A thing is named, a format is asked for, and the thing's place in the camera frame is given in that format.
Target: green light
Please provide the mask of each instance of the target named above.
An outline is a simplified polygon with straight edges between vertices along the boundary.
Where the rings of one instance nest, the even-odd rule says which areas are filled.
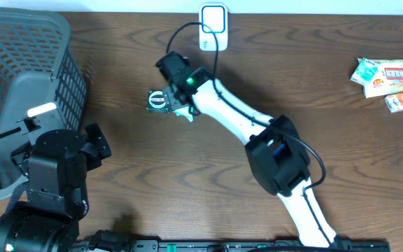
[[[7,244],[6,245],[6,251],[7,252],[11,252],[11,251],[14,251],[14,250],[15,250],[15,248],[13,248],[12,244]]]
[[[192,84],[194,84],[194,79],[191,78],[191,77],[189,77],[189,78],[186,80],[186,82],[187,82],[189,85],[192,85]]]
[[[176,252],[176,245],[173,244],[167,245],[167,252]]]

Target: wood grain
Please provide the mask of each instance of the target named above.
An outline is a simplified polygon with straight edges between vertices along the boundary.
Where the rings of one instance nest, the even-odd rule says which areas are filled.
[[[147,113],[154,68],[186,14],[62,13],[70,46],[91,80],[86,121],[100,124],[113,151],[88,174],[90,213],[81,237],[99,229],[162,239],[297,236],[282,202],[250,174],[243,146],[214,120],[194,123]],[[355,57],[403,58],[403,17],[230,15],[219,79],[264,113],[291,118],[327,165],[315,189],[329,224],[351,239],[386,239],[403,251],[403,113],[365,99],[348,79]],[[172,48],[212,67],[198,28]],[[310,166],[313,179],[320,176]],[[0,215],[7,201],[0,202]]]

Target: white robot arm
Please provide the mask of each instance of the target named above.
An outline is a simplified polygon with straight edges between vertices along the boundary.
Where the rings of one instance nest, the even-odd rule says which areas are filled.
[[[276,150],[269,150],[277,141],[271,135],[272,125],[279,123],[282,130],[293,130],[297,137],[292,123],[285,116],[275,122],[271,116],[249,107],[231,94],[218,79],[214,87],[207,70],[191,70],[188,62],[176,52],[164,56],[156,66],[171,84],[170,90],[173,91],[167,90],[171,92],[169,95],[211,116],[244,144],[254,177],[267,192],[278,195],[283,201],[297,226],[301,243],[305,246],[329,247],[337,234],[327,224],[313,191],[304,190],[311,185],[307,170],[309,158],[304,147],[289,139],[282,139]],[[269,126],[255,123],[257,121],[266,122]],[[299,173],[296,171],[298,166],[301,166]]]

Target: snack package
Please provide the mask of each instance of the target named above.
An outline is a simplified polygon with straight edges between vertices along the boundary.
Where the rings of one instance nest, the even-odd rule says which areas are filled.
[[[363,85],[366,98],[403,92],[403,59],[358,59],[351,80]]]
[[[385,102],[391,113],[403,111],[403,92],[388,95],[385,97]]]

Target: white plug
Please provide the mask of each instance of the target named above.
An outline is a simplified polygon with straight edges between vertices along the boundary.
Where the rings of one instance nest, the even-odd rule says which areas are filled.
[[[218,50],[225,50],[228,46],[228,10],[221,3],[205,3],[200,7],[199,21],[209,26],[217,36]],[[215,39],[211,30],[200,26],[200,49],[215,51]]]

